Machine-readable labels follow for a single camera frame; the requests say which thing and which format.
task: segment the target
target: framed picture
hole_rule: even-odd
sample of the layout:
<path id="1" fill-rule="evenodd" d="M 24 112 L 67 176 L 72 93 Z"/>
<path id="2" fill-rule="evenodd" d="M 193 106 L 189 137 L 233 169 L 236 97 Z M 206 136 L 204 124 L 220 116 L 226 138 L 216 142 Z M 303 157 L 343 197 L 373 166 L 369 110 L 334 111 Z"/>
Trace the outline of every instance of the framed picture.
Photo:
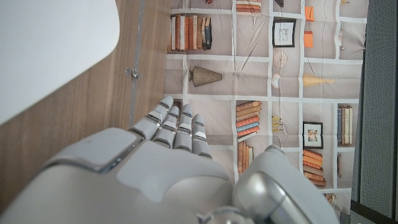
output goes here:
<path id="1" fill-rule="evenodd" d="M 318 122 L 303 122 L 303 148 L 323 149 L 323 125 Z"/>
<path id="2" fill-rule="evenodd" d="M 274 19 L 272 45 L 274 47 L 294 47 L 295 27 L 295 19 Z"/>

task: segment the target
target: white table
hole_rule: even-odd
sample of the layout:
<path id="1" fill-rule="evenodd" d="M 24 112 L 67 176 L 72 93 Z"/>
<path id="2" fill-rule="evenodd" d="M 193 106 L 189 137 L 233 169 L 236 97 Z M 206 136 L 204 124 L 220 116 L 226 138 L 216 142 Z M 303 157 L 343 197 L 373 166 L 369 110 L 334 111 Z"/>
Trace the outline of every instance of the white table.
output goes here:
<path id="1" fill-rule="evenodd" d="M 0 124 L 109 55 L 115 0 L 0 1 Z"/>

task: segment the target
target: wooden surface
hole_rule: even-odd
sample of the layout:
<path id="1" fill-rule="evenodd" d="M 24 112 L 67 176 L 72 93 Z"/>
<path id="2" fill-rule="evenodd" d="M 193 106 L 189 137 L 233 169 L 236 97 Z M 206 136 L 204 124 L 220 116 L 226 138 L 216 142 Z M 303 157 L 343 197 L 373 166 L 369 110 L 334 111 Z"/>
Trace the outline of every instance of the wooden surface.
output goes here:
<path id="1" fill-rule="evenodd" d="M 65 146 L 105 128 L 128 128 L 132 81 L 125 70 L 134 66 L 139 0 L 116 3 L 121 33 L 112 54 L 0 126 L 0 213 Z M 164 0 L 147 1 L 144 8 L 136 119 L 163 97 L 170 8 Z"/>
<path id="2" fill-rule="evenodd" d="M 134 123 L 163 98 L 171 3 L 164 0 L 146 1 L 139 56 L 142 78 L 137 81 Z"/>

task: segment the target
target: printed backdrop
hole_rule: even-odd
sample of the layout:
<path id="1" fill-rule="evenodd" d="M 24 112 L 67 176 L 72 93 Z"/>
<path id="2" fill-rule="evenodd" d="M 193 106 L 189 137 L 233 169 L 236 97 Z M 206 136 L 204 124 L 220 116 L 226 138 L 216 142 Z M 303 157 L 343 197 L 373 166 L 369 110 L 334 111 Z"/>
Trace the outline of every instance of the printed backdrop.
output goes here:
<path id="1" fill-rule="evenodd" d="M 305 20 L 305 6 L 313 6 L 315 21 Z M 367 8 L 368 0 L 285 0 L 282 8 L 275 1 L 262 0 L 261 13 L 250 15 L 236 12 L 234 0 L 174 1 L 172 14 L 211 17 L 213 44 L 211 50 L 169 50 L 165 95 L 190 103 L 194 114 L 203 115 L 213 159 L 225 166 L 232 182 L 239 178 L 235 107 L 258 100 L 260 131 L 247 140 L 254 156 L 276 144 L 303 172 L 303 121 L 323 123 L 324 148 L 314 150 L 323 155 L 326 187 L 320 190 L 336 194 L 336 214 L 349 212 L 354 144 L 337 143 L 337 108 L 353 107 L 355 141 Z M 280 18 L 295 19 L 294 47 L 273 48 L 272 25 Z M 313 48 L 304 47 L 305 31 L 313 33 Z M 275 53 L 287 59 L 284 67 L 274 65 Z M 221 73 L 223 79 L 194 87 L 188 81 L 194 66 Z M 280 76 L 279 89 L 271 86 L 275 74 Z M 333 81 L 304 87 L 304 74 Z M 272 116 L 282 118 L 287 134 L 272 133 Z M 336 174 L 338 154 L 342 154 L 342 178 Z"/>

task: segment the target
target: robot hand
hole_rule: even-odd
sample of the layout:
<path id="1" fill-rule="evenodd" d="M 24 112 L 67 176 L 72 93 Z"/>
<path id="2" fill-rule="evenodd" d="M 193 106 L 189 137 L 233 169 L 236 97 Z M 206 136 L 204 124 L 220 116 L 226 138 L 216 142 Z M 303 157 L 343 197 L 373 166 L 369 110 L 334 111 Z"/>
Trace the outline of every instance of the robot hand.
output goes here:
<path id="1" fill-rule="evenodd" d="M 109 128 L 59 152 L 0 223 L 337 223 L 276 146 L 233 187 L 211 159 L 203 118 L 172 103 L 164 98 L 129 131 Z"/>

